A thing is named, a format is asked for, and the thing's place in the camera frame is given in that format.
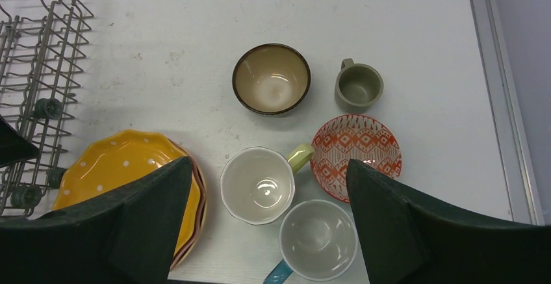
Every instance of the yellow-green mug handle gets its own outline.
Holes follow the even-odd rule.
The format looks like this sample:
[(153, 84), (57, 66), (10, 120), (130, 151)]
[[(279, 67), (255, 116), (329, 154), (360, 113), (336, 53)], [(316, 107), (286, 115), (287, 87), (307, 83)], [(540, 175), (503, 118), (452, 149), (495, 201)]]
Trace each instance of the yellow-green mug handle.
[(296, 149), (287, 155), (287, 162), (291, 165), (294, 174), (302, 168), (314, 155), (314, 148), (308, 143), (299, 145)]

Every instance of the red geometric pattern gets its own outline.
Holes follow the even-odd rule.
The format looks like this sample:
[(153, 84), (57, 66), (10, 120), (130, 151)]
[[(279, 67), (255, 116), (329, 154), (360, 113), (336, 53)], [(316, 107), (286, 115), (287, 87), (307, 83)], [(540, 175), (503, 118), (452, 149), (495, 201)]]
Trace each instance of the red geometric pattern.
[(402, 152), (396, 138), (381, 122), (365, 115), (333, 118), (314, 136), (316, 150), (310, 165), (316, 181), (329, 195), (349, 203), (346, 169), (350, 159), (359, 159), (385, 175), (402, 172)]

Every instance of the orange patterned plate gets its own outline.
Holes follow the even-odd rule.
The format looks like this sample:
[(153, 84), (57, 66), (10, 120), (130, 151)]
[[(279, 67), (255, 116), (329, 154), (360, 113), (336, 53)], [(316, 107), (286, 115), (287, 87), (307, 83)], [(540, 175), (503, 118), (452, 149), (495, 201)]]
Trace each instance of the orange patterned plate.
[[(153, 170), (188, 156), (160, 133), (125, 130), (94, 142), (63, 175), (53, 210), (61, 209), (140, 179)], [(191, 238), (201, 190), (195, 176), (182, 219), (176, 254)]]
[(358, 159), (396, 178), (402, 171), (402, 152), (391, 131), (365, 115), (347, 114), (328, 121), (314, 136), (316, 151), (310, 166), (316, 181), (329, 195), (349, 203), (346, 169)]

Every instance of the yellow polka dot plate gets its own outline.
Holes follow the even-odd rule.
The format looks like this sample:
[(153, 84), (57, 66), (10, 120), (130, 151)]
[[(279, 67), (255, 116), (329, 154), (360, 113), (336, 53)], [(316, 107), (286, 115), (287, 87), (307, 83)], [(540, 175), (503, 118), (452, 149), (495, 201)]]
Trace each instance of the yellow polka dot plate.
[[(160, 133), (125, 130), (94, 142), (63, 175), (53, 210), (96, 197), (188, 156)], [(201, 190), (195, 176), (176, 243), (176, 254), (194, 232)]]

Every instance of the rack wheel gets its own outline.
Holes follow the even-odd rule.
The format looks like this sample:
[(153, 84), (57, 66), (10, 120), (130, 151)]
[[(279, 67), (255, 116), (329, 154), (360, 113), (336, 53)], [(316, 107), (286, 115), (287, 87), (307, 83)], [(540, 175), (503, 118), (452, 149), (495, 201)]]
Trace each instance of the rack wheel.
[(42, 199), (42, 190), (38, 185), (20, 185), (12, 192), (12, 206), (15, 208), (35, 208)]
[(67, 171), (66, 168), (54, 167), (46, 172), (46, 179), (48, 186), (51, 188), (59, 188), (61, 186), (61, 179)]
[(38, 99), (34, 104), (34, 115), (38, 118), (58, 120), (63, 113), (63, 105), (58, 99)]

